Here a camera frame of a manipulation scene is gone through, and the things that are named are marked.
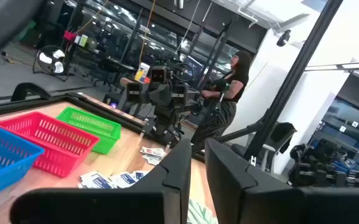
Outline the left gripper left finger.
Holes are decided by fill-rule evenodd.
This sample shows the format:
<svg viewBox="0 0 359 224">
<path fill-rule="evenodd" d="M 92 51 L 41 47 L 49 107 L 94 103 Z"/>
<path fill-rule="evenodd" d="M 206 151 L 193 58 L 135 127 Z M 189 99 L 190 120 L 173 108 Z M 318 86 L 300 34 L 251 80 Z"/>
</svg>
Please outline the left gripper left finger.
<svg viewBox="0 0 359 224">
<path fill-rule="evenodd" d="M 124 189 L 35 189 L 17 198 L 11 224 L 186 224 L 192 147 L 181 140 Z"/>
</svg>

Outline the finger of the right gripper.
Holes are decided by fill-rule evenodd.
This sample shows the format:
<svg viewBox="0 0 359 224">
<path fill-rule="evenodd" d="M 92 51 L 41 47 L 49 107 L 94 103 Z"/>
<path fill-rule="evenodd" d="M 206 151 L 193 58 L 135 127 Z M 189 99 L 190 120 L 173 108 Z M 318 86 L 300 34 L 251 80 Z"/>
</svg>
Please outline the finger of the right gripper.
<svg viewBox="0 0 359 224">
<path fill-rule="evenodd" d="M 187 85 L 163 85 L 161 92 L 162 105 L 185 105 L 188 100 Z"/>
<path fill-rule="evenodd" d="M 152 83 L 128 83 L 126 85 L 126 100 L 132 103 L 162 104 L 157 84 Z"/>
</svg>

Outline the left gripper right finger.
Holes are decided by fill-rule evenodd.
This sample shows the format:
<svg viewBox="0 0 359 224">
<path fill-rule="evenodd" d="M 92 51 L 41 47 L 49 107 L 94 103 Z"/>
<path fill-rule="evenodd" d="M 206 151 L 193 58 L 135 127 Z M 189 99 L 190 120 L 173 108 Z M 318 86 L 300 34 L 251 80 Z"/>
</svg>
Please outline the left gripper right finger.
<svg viewBox="0 0 359 224">
<path fill-rule="evenodd" d="M 205 165 L 219 224 L 359 224 L 359 188 L 291 187 L 214 139 Z"/>
</svg>

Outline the red-print white packet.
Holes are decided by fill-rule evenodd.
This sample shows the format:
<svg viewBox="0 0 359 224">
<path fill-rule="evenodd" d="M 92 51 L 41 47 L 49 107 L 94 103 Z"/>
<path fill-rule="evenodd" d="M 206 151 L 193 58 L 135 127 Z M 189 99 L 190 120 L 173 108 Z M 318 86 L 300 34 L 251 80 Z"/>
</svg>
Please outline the red-print white packet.
<svg viewBox="0 0 359 224">
<path fill-rule="evenodd" d="M 147 160 L 147 163 L 150 164 L 150 165 L 153 165 L 153 166 L 156 166 L 160 163 L 160 161 L 162 160 L 161 158 L 159 157 L 154 157 L 152 155 L 148 155 L 148 154 L 145 154 L 143 155 L 143 157 L 145 160 Z"/>
<path fill-rule="evenodd" d="M 142 147 L 141 152 L 155 157 L 164 157 L 166 155 L 166 152 L 162 148 Z"/>
</svg>

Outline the white yellow blue container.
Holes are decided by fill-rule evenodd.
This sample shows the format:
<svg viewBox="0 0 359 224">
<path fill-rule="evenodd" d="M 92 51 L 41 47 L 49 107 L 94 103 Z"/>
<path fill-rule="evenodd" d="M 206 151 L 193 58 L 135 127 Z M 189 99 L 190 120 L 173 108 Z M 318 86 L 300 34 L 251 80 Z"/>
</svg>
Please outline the white yellow blue container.
<svg viewBox="0 0 359 224">
<path fill-rule="evenodd" d="M 143 83 L 150 83 L 150 78 L 147 76 L 150 66 L 141 62 L 134 79 Z"/>
</svg>

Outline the blue-print alcohol pad packet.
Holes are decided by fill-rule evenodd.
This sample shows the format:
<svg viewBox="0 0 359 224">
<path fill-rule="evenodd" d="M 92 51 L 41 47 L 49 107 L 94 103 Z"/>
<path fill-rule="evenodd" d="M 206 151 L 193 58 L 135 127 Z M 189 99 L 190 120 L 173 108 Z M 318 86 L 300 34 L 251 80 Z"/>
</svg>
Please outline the blue-print alcohol pad packet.
<svg viewBox="0 0 359 224">
<path fill-rule="evenodd" d="M 123 189 L 134 185 L 138 180 L 129 172 L 122 172 L 114 174 L 109 177 L 113 185 L 117 188 Z"/>
<path fill-rule="evenodd" d="M 82 188 L 88 189 L 113 189 L 113 183 L 102 176 L 97 171 L 91 171 L 89 173 L 80 176 L 80 185 Z"/>
<path fill-rule="evenodd" d="M 149 172 L 147 170 L 136 170 L 134 171 L 131 176 L 137 182 L 141 180 L 144 176 L 146 176 Z"/>
</svg>

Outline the green-striped bandage strip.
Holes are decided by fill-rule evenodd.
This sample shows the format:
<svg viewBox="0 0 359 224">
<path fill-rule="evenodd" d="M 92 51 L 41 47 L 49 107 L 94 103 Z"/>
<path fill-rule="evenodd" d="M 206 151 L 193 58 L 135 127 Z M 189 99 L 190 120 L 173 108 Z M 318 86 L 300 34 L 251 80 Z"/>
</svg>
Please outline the green-striped bandage strip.
<svg viewBox="0 0 359 224">
<path fill-rule="evenodd" d="M 187 224 L 218 224 L 218 219 L 208 207 L 190 199 Z"/>
</svg>

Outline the green plastic basket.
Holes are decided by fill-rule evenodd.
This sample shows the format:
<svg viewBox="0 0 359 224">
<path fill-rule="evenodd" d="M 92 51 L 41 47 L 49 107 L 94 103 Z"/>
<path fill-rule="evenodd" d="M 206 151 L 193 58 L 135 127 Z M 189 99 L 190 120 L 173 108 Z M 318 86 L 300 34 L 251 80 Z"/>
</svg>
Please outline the green plastic basket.
<svg viewBox="0 0 359 224">
<path fill-rule="evenodd" d="M 66 107 L 57 119 L 99 137 L 93 152 L 108 154 L 121 138 L 121 125 L 91 113 Z"/>
</svg>

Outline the person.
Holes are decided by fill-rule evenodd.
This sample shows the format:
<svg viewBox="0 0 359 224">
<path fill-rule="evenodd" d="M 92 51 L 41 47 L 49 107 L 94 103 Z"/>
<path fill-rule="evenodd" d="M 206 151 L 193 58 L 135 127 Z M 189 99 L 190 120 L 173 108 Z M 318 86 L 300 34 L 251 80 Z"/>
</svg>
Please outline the person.
<svg viewBox="0 0 359 224">
<path fill-rule="evenodd" d="M 231 59 L 231 72 L 218 79 L 217 84 L 201 92 L 202 96 L 210 101 L 210 105 L 191 138 L 194 146 L 203 146 L 206 138 L 219 138 L 233 122 L 236 104 L 248 84 L 250 65 L 251 55 L 248 52 L 236 52 Z M 229 84 L 229 89 L 222 98 L 219 114 L 213 115 L 214 104 L 220 99 L 221 83 Z"/>
</svg>

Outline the black white chair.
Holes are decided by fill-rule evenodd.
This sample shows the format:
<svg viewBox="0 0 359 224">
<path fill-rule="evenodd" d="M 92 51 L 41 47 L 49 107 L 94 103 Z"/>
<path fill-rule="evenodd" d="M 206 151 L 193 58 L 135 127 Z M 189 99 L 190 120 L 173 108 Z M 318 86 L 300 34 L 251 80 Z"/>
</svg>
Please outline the black white chair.
<svg viewBox="0 0 359 224">
<path fill-rule="evenodd" d="M 262 124 L 255 131 L 251 133 L 252 137 L 248 138 L 248 143 L 246 146 L 240 144 L 233 144 L 231 150 L 237 153 L 240 156 L 244 156 L 247 153 L 252 151 L 251 144 L 256 137 L 256 134 L 261 129 Z M 292 123 L 289 122 L 276 122 L 273 126 L 273 129 L 270 131 L 267 139 L 263 143 L 260 149 L 253 153 L 254 161 L 261 166 L 261 170 L 265 171 L 266 168 L 269 169 L 270 173 L 273 173 L 274 166 L 274 157 L 276 153 L 280 150 L 285 151 L 291 138 L 297 132 L 297 129 Z"/>
</svg>

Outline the black floor fan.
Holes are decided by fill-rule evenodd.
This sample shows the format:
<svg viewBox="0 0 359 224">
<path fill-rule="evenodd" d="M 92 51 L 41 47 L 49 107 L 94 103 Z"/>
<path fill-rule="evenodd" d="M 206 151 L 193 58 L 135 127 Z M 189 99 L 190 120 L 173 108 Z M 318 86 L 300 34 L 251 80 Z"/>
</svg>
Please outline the black floor fan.
<svg viewBox="0 0 359 224">
<path fill-rule="evenodd" d="M 56 45 L 46 45 L 40 48 L 32 65 L 32 73 L 43 73 L 66 82 L 68 67 L 65 65 L 65 53 Z"/>
</svg>

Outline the red plastic basket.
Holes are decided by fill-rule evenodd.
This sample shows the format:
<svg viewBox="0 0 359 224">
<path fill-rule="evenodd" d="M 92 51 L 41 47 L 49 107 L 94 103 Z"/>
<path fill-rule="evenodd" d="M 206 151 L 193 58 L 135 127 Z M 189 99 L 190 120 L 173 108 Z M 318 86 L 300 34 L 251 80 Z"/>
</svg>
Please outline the red plastic basket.
<svg viewBox="0 0 359 224">
<path fill-rule="evenodd" d="M 40 112 L 0 121 L 0 128 L 44 149 L 34 167 L 59 177 L 68 176 L 89 155 L 99 137 Z"/>
</svg>

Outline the black arched table clamp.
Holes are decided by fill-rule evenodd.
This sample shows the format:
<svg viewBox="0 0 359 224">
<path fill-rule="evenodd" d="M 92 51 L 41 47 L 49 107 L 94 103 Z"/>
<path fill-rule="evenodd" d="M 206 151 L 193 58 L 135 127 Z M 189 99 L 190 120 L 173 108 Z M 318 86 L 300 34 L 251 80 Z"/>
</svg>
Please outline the black arched table clamp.
<svg viewBox="0 0 359 224">
<path fill-rule="evenodd" d="M 25 100 L 28 93 L 37 95 L 41 99 L 45 100 L 50 100 L 52 98 L 52 95 L 45 89 L 43 89 L 41 86 L 35 83 L 26 82 L 20 83 L 15 87 L 14 92 L 11 96 L 11 102 Z"/>
</svg>

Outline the blue plastic basket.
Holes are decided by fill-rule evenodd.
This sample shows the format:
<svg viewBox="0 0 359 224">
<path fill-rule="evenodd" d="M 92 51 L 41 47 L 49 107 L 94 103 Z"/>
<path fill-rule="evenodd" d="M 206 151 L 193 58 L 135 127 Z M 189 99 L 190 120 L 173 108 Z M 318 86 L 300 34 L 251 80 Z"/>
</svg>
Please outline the blue plastic basket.
<svg viewBox="0 0 359 224">
<path fill-rule="evenodd" d="M 0 191 L 21 180 L 43 153 L 41 147 L 0 128 Z"/>
</svg>

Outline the black aluminium rig frame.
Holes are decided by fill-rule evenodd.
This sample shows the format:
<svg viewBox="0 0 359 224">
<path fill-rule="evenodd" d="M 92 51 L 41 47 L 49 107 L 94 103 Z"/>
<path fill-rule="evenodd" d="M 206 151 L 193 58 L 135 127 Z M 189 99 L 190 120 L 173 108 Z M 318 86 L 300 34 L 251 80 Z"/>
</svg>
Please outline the black aluminium rig frame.
<svg viewBox="0 0 359 224">
<path fill-rule="evenodd" d="M 253 156 L 253 153 L 261 148 L 270 131 L 273 129 L 273 124 L 277 121 L 304 73 L 306 65 L 309 63 L 342 1 L 343 0 L 329 0 L 325 5 L 304 46 L 301 48 L 301 51 L 281 85 L 272 105 L 267 110 L 264 119 L 260 123 L 254 123 L 247 128 L 219 137 L 217 138 L 218 142 L 223 143 L 245 136 L 255 131 L 255 128 L 258 129 L 262 124 L 261 129 L 258 131 L 251 144 L 253 149 L 244 156 L 245 159 L 250 159 Z M 43 5 L 43 2 L 44 0 L 0 0 L 0 50 L 25 28 L 30 19 L 40 9 L 40 6 Z M 58 101 L 69 101 L 74 105 L 101 116 L 102 118 L 116 121 L 123 127 L 130 129 L 135 133 L 141 132 L 141 125 L 137 122 L 126 118 L 111 109 L 92 103 L 82 96 L 61 95 L 51 98 L 50 100 L 22 100 L 12 103 L 3 103 L 0 104 L 0 115 L 32 109 L 39 106 L 46 106 Z"/>
</svg>

